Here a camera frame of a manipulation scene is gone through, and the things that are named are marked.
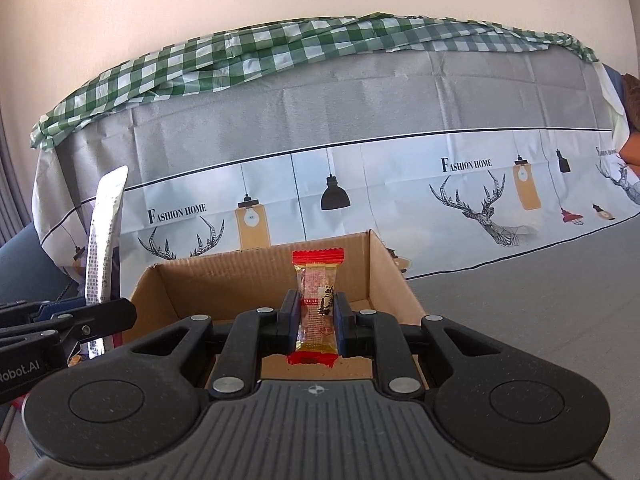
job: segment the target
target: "crosshair logo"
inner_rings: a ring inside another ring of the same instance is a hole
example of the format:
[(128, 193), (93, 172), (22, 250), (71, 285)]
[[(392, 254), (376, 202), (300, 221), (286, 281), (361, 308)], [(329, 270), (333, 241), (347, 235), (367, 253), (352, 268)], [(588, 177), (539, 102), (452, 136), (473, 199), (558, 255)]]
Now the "crosshair logo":
[(310, 386), (307, 391), (315, 396), (324, 394), (324, 392), (326, 391), (324, 386), (320, 386), (320, 384), (314, 384), (313, 386)]

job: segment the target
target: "ridged grip texture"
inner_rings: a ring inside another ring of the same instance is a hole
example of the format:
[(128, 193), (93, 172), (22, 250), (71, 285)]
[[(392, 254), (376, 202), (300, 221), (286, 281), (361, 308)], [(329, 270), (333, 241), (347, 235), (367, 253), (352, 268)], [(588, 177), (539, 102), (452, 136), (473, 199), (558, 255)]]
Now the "ridged grip texture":
[(416, 402), (371, 381), (263, 381), (252, 396), (214, 402), (183, 442), (148, 462), (83, 470), (44, 458), (26, 480), (597, 480), (583, 463), (513, 472), (447, 442)]

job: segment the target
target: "blue cushion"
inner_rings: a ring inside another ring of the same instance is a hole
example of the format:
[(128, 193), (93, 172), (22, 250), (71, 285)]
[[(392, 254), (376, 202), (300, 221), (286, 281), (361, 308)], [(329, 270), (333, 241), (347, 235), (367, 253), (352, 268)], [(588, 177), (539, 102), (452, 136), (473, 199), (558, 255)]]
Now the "blue cushion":
[(604, 66), (604, 70), (607, 71), (607, 75), (609, 75), (609, 79), (613, 83), (613, 88), (616, 89), (618, 93), (618, 97), (624, 103), (625, 102), (625, 90), (622, 86), (622, 76), (620, 72), (618, 72), (615, 68), (611, 68), (609, 65)]
[(33, 224), (0, 247), (0, 303), (56, 300), (78, 293), (78, 286), (58, 269), (40, 246)]

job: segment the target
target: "candy wrapper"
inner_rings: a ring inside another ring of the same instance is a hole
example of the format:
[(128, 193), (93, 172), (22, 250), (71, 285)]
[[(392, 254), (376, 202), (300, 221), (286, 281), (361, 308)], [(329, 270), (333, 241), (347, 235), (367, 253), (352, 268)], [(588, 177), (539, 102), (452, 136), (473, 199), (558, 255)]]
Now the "candy wrapper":
[(294, 251), (293, 264), (300, 292), (300, 327), (296, 350), (289, 364), (324, 364), (331, 368), (338, 358), (334, 333), (334, 283), (343, 249)]

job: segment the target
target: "open cardboard box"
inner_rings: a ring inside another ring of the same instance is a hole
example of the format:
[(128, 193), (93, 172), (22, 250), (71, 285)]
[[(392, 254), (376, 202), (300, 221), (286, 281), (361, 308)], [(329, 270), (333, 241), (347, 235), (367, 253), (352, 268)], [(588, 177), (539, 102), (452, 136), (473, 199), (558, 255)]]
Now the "open cardboard box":
[[(124, 342), (163, 328), (194, 314), (208, 314), (214, 323), (233, 320), (241, 312), (270, 306), (279, 308), (287, 291), (297, 288), (291, 263), (295, 250), (342, 247), (334, 289), (347, 295), (354, 312), (374, 308), (405, 324), (420, 324), (425, 312), (398, 266), (372, 231), (353, 235), (211, 254), (149, 267), (131, 297), (138, 320), (124, 333)], [(333, 368), (289, 365), (286, 357), (263, 359), (262, 377), (270, 379), (331, 380), (370, 378), (366, 358), (340, 358)]]

